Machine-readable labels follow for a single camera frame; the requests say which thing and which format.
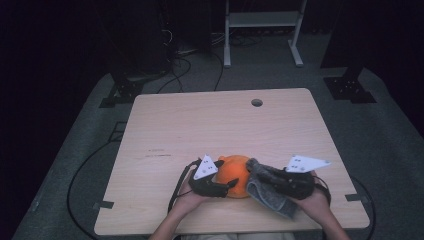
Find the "gray carpet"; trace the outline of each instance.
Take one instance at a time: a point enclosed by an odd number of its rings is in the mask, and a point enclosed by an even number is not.
[[[377,103],[333,100],[323,78],[341,76],[345,69],[320,69],[329,37],[300,36],[298,47],[305,63],[303,68],[294,65],[287,46],[289,36],[263,37],[254,46],[233,47],[232,67],[223,70],[217,90],[308,88],[348,172],[372,196],[376,214],[372,239],[422,239],[424,140],[390,97],[383,81],[366,69],[359,81]],[[222,47],[216,47],[214,52],[223,58]],[[221,71],[218,58],[194,54],[184,59],[191,63],[191,68],[180,78],[182,91],[213,91]],[[187,69],[187,62],[175,61],[177,75]],[[156,94],[172,78],[169,74],[147,83],[142,94]],[[106,75],[93,89],[14,239],[89,239],[67,211],[68,188],[80,166],[69,204],[81,228],[94,235],[97,203],[103,198],[119,148],[119,142],[107,144],[108,139],[117,122],[127,121],[132,107],[118,104],[114,108],[99,108],[112,85],[113,80]],[[180,85],[174,81],[160,93],[179,91]],[[124,127],[125,124],[118,124],[114,138],[119,137],[119,130]],[[102,148],[90,157],[99,147]],[[354,184],[364,196],[364,206],[372,218],[371,199],[365,197],[359,183],[354,181]],[[371,227],[348,230],[348,234],[359,240],[366,239],[370,231]],[[300,240],[321,239],[321,232],[298,232],[295,236]],[[142,236],[95,237],[143,239]]]

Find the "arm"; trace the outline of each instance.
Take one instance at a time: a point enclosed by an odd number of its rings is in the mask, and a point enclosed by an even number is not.
[[[321,225],[329,240],[349,240],[349,236],[330,209],[327,198],[315,188],[311,196],[303,200],[291,198],[310,218]]]
[[[150,240],[172,239],[172,236],[174,235],[181,220],[183,220],[187,214],[200,206],[200,204],[209,199],[209,197],[203,197],[192,192],[191,187],[188,184],[188,178],[184,180],[179,194],[184,195],[177,198],[171,211],[155,232],[150,236]]]

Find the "orange object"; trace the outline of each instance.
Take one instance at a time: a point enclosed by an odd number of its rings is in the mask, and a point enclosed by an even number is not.
[[[227,184],[229,181],[238,178],[236,186],[228,190],[228,197],[245,198],[249,194],[246,192],[246,184],[249,179],[249,171],[246,169],[246,162],[249,157],[242,155],[232,155],[228,157],[220,156],[218,160],[223,160],[224,164],[216,174],[216,182]]]

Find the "gray cloth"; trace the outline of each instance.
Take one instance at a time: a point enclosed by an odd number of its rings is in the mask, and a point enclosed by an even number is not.
[[[292,219],[297,205],[282,193],[277,192],[272,185],[264,183],[258,178],[258,174],[273,177],[275,174],[272,173],[280,170],[260,164],[258,160],[254,158],[247,161],[246,168],[250,171],[250,176],[246,185],[246,191],[249,195],[278,214]]]

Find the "table top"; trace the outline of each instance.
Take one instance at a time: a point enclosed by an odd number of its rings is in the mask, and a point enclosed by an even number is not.
[[[369,225],[362,203],[346,200],[356,190],[309,90],[269,89],[138,96],[103,199],[114,204],[100,209],[95,232],[153,233],[184,167],[204,154],[245,155],[280,169],[293,154],[329,160],[316,172],[329,185],[335,216],[346,229]],[[302,211],[291,220],[251,198],[214,198],[177,233],[310,229],[320,226]]]

